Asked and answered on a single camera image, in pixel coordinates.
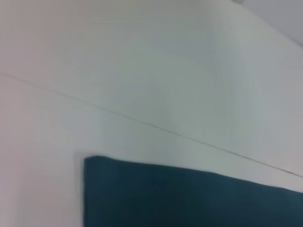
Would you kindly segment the teal blue t-shirt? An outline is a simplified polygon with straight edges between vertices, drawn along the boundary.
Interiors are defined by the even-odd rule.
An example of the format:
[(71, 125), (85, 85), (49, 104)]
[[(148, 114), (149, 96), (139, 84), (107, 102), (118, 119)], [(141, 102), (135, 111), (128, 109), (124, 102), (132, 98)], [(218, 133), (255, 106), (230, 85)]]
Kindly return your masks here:
[(210, 172), (92, 156), (83, 227), (303, 227), (303, 193)]

